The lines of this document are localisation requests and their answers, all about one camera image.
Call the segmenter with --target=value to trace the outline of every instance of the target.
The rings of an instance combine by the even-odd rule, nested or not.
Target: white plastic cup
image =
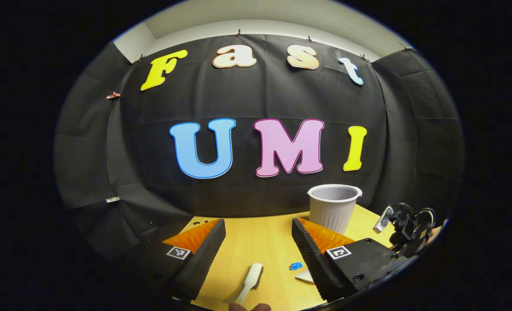
[[[348,185],[319,185],[308,191],[310,221],[344,235],[361,189]]]

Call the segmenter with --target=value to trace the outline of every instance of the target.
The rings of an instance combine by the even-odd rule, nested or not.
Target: blue letter
[[[358,77],[358,74],[356,73],[356,70],[358,69],[358,67],[356,67],[356,65],[351,63],[351,61],[349,59],[347,59],[346,57],[341,57],[338,60],[341,61],[341,63],[344,63],[344,67],[346,68],[346,71],[348,72],[350,79],[352,79],[352,81],[354,81],[354,83],[362,85],[363,79]]]
[[[175,139],[175,156],[183,173],[198,179],[216,178],[224,175],[233,163],[231,129],[236,126],[233,119],[216,119],[208,122],[208,128],[216,134],[217,160],[205,165],[196,155],[195,134],[200,126],[194,122],[176,124],[170,128]]]

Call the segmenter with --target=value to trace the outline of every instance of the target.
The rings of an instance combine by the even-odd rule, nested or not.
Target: pink letter
[[[300,124],[294,140],[291,140],[285,127],[277,119],[263,119],[254,123],[254,128],[262,138],[262,165],[256,170],[259,177],[278,175],[279,167],[275,165],[275,155],[283,169],[289,174],[299,155],[300,164],[296,167],[299,173],[317,173],[323,169],[319,161],[321,130],[325,123],[321,120],[308,119]]]

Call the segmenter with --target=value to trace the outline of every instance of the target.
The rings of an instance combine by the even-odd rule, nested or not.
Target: toothbrush bristles
[[[260,279],[262,278],[262,273],[264,273],[264,267],[260,270],[260,275],[258,276],[258,281],[256,281],[256,285],[252,286],[252,289],[256,289],[260,284]]]

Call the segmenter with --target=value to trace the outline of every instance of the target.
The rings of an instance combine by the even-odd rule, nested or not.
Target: toothbrush
[[[247,278],[244,279],[244,288],[240,292],[239,297],[235,300],[236,303],[242,305],[244,303],[244,299],[246,299],[248,295],[248,292],[250,292],[251,289],[256,289],[256,287],[258,287],[258,284],[260,284],[260,278],[262,277],[262,272],[264,272],[264,267],[261,263],[255,262],[250,266]]]

